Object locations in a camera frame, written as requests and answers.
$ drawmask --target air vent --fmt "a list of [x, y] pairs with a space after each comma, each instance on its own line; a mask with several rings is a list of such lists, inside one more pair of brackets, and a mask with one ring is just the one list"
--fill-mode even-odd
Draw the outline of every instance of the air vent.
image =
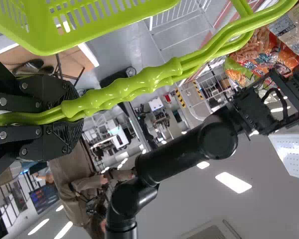
[[183, 234], [180, 239], [242, 239], [225, 219], [209, 221], [190, 232]]

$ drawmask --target black cable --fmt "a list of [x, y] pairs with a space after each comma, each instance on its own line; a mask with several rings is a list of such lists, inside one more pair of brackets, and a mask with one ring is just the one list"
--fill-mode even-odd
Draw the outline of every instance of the black cable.
[[280, 93], [280, 91], [277, 88], [272, 88], [272, 89], [268, 90], [266, 92], [266, 94], [264, 95], [264, 97], [262, 97], [261, 102], [264, 103], [271, 92], [275, 92], [277, 94], [277, 97], [280, 99], [281, 104], [283, 105], [284, 120], [288, 121], [289, 120], [288, 109], [287, 109], [288, 104], [287, 104], [286, 100], [284, 99], [283, 95]]

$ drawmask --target screw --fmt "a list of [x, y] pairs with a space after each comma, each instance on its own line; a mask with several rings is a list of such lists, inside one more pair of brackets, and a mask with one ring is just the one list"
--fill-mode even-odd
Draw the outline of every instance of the screw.
[[28, 84], [26, 82], [23, 82], [22, 83], [22, 88], [24, 88], [24, 89], [28, 88]]
[[6, 132], [5, 131], [2, 131], [0, 133], [0, 139], [5, 139], [6, 138]]
[[0, 105], [5, 106], [8, 103], [8, 101], [6, 100], [6, 98], [2, 97], [0, 98]]
[[26, 155], [28, 153], [28, 150], [26, 148], [24, 148], [22, 151], [21, 151], [22, 155]]
[[49, 127], [49, 128], [46, 129], [46, 133], [47, 133], [47, 134], [51, 134], [51, 133], [52, 133], [52, 129], [51, 129], [51, 127]]

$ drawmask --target ceiling light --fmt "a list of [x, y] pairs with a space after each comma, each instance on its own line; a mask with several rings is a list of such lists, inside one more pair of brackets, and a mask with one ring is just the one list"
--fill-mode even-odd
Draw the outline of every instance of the ceiling light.
[[86, 43], [78, 44], [80, 50], [84, 53], [84, 55], [90, 60], [90, 62], [94, 65], [94, 67], [98, 67], [100, 64], [96, 59], [95, 55], [89, 49]]
[[253, 136], [253, 135], [258, 135], [258, 134], [259, 134], [258, 130], [255, 130], [255, 131], [253, 131], [253, 132], [249, 135], [249, 137], [250, 137], [250, 136]]
[[203, 162], [199, 163], [197, 165], [197, 167], [199, 167], [200, 169], [204, 169], [204, 168], [207, 168], [209, 165], [210, 165], [209, 163], [207, 163], [206, 161], [203, 161]]
[[271, 110], [271, 113], [276, 113], [276, 112], [281, 112], [281, 111], [283, 111], [284, 110], [284, 108], [275, 108], [275, 109], [272, 109]]
[[61, 239], [67, 232], [70, 230], [70, 228], [73, 226], [73, 222], [68, 222], [64, 228], [56, 235], [54, 239]]
[[230, 189], [234, 190], [236, 193], [243, 193], [247, 191], [248, 189], [251, 189], [252, 186], [249, 183], [246, 183], [245, 181], [227, 173], [223, 172], [221, 174], [218, 174], [216, 176], [216, 179], [225, 184]]
[[59, 211], [61, 211], [62, 209], [64, 208], [64, 206], [63, 205], [61, 205], [60, 207], [58, 207], [55, 211], [56, 212], [59, 212]]
[[50, 219], [45, 219], [45, 220], [43, 220], [41, 223], [39, 223], [39, 225], [37, 225], [35, 228], [33, 228], [32, 231], [30, 231], [30, 232], [28, 233], [28, 236], [29, 236], [29, 235], [32, 235], [32, 234], [34, 234], [34, 233], [36, 233], [36, 232], [37, 232], [41, 227], [43, 227], [49, 220], [50, 220]]

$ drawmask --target person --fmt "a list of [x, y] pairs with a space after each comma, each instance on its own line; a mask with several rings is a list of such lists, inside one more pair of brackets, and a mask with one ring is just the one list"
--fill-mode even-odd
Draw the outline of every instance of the person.
[[[40, 164], [42, 164], [42, 167], [45, 167], [44, 172], [43, 173], [39, 173], [39, 172], [31, 173], [33, 167], [36, 167], [38, 165], [37, 168], [40, 168]], [[53, 178], [53, 175], [51, 173], [48, 163], [38, 163], [35, 166], [30, 167], [30, 174], [32, 174], [35, 177], [36, 181], [38, 181], [38, 182], [44, 180], [46, 185], [54, 183], [54, 178]]]
[[109, 182], [131, 179], [132, 170], [110, 169], [102, 175], [95, 174], [81, 141], [70, 154], [51, 160], [50, 169], [68, 219], [83, 227], [92, 239], [104, 238], [106, 208], [97, 189], [106, 189]]

